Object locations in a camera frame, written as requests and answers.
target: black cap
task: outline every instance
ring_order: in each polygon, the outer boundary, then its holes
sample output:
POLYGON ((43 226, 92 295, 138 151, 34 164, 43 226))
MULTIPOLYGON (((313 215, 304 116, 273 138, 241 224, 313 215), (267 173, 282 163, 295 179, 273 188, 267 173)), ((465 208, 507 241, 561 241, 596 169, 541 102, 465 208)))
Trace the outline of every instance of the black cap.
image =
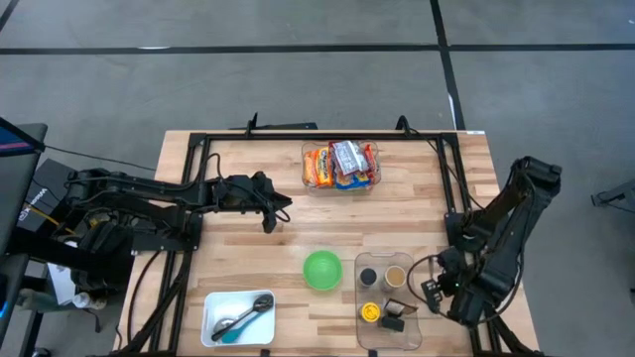
POLYGON ((361 284, 365 286, 371 286, 375 284, 375 281, 377 280, 377 273, 375 273, 375 271, 370 268, 366 268, 361 271, 359 280, 361 280, 361 284))

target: wooden tabletop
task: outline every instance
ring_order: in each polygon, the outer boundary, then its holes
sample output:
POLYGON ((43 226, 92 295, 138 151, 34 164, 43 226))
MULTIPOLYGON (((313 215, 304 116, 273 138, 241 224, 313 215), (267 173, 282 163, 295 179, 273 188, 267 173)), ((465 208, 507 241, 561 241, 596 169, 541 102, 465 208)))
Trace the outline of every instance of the wooden tabletop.
MULTIPOLYGON (((166 133, 156 179, 181 181, 189 135, 188 131, 166 133)), ((459 132, 458 138, 469 190, 481 204, 486 204, 498 193, 486 137, 482 133, 459 132)), ((303 143, 212 143, 211 150, 222 157, 220 169, 224 176, 251 176, 263 171, 273 180, 276 191, 290 196, 293 204, 287 212, 292 220, 278 222, 274 233, 265 234, 261 215, 206 214, 199 249, 191 265, 180 356, 258 355, 261 348, 271 349, 274 356, 367 355, 355 334, 355 257, 363 252, 404 252, 417 260, 446 247, 443 223, 446 206, 439 160, 426 142, 378 142, 381 182, 370 194, 343 196, 307 193, 301 181, 303 143), (330 250, 342 260, 343 279, 332 292, 316 292, 303 279, 303 261, 318 249, 330 250), (276 296, 276 334, 272 344, 206 348, 200 343, 203 301, 208 294, 260 289, 269 289, 276 296)), ((451 163, 451 153, 446 151, 451 163)), ((216 177, 215 170, 215 165, 208 165, 206 177, 216 177)), ((457 196, 455 181, 453 185, 457 196)), ((132 290, 151 255, 144 253, 135 260, 119 325, 124 336, 132 290)), ((156 259, 142 282, 134 306, 133 334, 156 306, 165 256, 164 253, 156 259)), ((415 275, 416 284, 427 273, 421 271, 421 275, 415 275)), ((471 355, 464 327, 431 314, 422 304, 418 314, 423 335, 421 347, 396 354, 471 355)), ((172 316, 169 310, 164 321, 163 348, 168 345, 172 316)), ((503 318, 521 341, 530 348, 538 348, 522 287, 503 318)), ((486 336, 481 328, 484 347, 488 346, 486 336)))

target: yellow lid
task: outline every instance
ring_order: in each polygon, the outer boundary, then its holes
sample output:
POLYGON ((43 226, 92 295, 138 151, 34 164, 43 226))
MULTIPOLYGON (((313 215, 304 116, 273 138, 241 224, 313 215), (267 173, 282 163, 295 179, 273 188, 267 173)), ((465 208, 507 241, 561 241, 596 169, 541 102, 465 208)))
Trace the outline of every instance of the yellow lid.
POLYGON ((361 317, 366 322, 375 322, 381 315, 381 308, 375 302, 367 302, 361 307, 361 317))

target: clear plastic container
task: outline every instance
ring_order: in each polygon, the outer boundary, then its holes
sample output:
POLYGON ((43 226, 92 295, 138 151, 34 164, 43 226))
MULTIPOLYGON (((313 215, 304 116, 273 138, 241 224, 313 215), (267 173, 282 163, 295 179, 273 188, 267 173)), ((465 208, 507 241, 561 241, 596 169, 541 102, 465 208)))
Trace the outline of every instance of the clear plastic container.
MULTIPOLYGON (((383 316, 385 314, 384 305, 389 298, 416 306, 417 300, 410 294, 406 285, 390 292, 382 290, 382 281, 388 267, 398 266, 407 272, 413 264, 413 258, 406 253, 362 253, 358 255, 355 258, 355 307, 357 310, 360 310, 367 302, 374 302, 381 307, 383 316), (359 279, 361 272, 366 268, 374 270, 377 274, 377 280, 369 287, 364 286, 359 279)), ((359 345, 368 350, 414 350, 419 348, 423 337, 419 329, 417 313, 402 315, 400 318, 405 322, 403 332, 379 327, 377 322, 367 322, 357 313, 357 341, 359 345)))
MULTIPOLYGON (((375 159, 375 170, 373 170, 372 174, 375 176, 374 181, 371 182, 370 185, 367 186, 363 186, 363 187, 353 187, 353 188, 349 188, 349 189, 340 189, 337 188, 334 181, 333 181, 333 185, 332 186, 316 186, 315 184, 307 181, 305 179, 305 172, 307 170, 306 167, 306 162, 305 162, 305 154, 308 152, 313 152, 319 149, 323 149, 323 148, 327 148, 329 142, 309 142, 309 143, 305 143, 302 146, 302 165, 303 165, 303 170, 302 170, 302 177, 301 180, 303 181, 303 184, 305 185, 305 187, 309 190, 309 192, 367 192, 370 191, 373 186, 377 183, 379 183, 381 181, 381 164, 379 162, 379 149, 377 148, 377 144, 375 142, 372 141, 355 141, 356 143, 359 144, 360 147, 365 147, 366 145, 370 145, 370 148, 372 150, 373 153, 373 158, 375 159)), ((335 167, 335 162, 332 161, 331 158, 331 164, 333 167, 335 167)))

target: monitor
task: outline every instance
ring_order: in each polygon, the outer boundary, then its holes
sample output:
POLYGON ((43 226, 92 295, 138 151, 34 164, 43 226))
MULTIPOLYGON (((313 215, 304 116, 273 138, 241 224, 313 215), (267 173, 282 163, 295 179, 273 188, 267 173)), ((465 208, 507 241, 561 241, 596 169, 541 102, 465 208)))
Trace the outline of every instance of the monitor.
POLYGON ((0 158, 42 152, 44 143, 0 117, 0 158))

